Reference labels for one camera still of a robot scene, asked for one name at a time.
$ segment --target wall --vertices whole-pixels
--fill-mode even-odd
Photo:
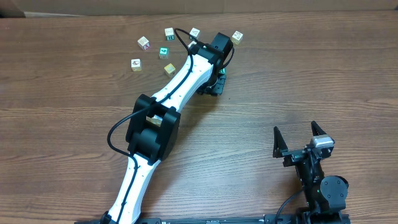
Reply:
[[[24,12],[82,16],[391,10],[398,0],[0,0]]]

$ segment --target wooden table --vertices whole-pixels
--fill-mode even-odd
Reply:
[[[349,181],[352,222],[398,222],[398,13],[368,11],[1,19],[0,223],[72,223],[112,206],[127,159],[106,135],[141,93],[169,81],[164,66],[179,69],[187,56],[164,40],[167,27],[196,27],[204,42],[236,30],[244,39],[224,93],[195,95],[182,111],[144,215],[275,213],[300,182],[272,158],[272,128],[297,149],[315,120],[336,140],[322,165]],[[132,58],[142,72],[131,71]],[[113,136],[118,147],[126,128]],[[301,196],[284,212],[303,205]]]

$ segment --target green cube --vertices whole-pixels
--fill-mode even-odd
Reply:
[[[160,59],[168,59],[169,58],[169,48],[168,47],[160,47],[159,58]]]

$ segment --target cube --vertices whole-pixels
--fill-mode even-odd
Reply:
[[[139,59],[131,59],[131,69],[133,72],[141,71],[141,60]]]
[[[164,71],[166,72],[166,75],[170,78],[175,75],[175,68],[171,63],[164,67]]]
[[[166,40],[174,40],[174,30],[173,30],[173,28],[164,29],[164,33],[166,34]]]
[[[197,44],[195,41],[192,41],[191,44],[188,45],[188,48],[190,48],[193,44]]]
[[[196,28],[192,28],[192,30],[191,30],[191,32],[189,32],[189,34],[191,34],[192,36],[194,36],[197,39],[200,36],[200,30],[198,30]]]
[[[232,35],[232,43],[238,45],[243,39],[243,34],[239,31],[236,31],[234,35]]]
[[[160,47],[159,58],[160,59],[168,59],[169,58],[169,48],[168,47]]]
[[[149,48],[149,40],[147,40],[145,37],[141,37],[138,40],[138,45],[143,49],[146,50]]]

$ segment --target wood grain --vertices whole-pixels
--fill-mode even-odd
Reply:
[[[396,223],[394,11],[1,19],[0,223],[73,223],[112,206],[127,160],[107,146],[108,130],[141,93],[168,82],[164,66],[184,63],[184,48],[164,41],[163,29],[193,26],[204,42],[236,30],[244,39],[224,93],[195,95],[184,108],[144,215],[275,213],[300,186],[294,168],[272,158],[272,128],[293,149],[309,142],[315,120],[336,140],[323,170],[349,181],[352,222]],[[136,43],[143,35],[146,52]],[[170,48],[168,60],[158,59],[160,46]],[[142,72],[131,71],[132,58]],[[126,128],[113,137],[119,147]],[[301,197],[285,212],[303,204]]]

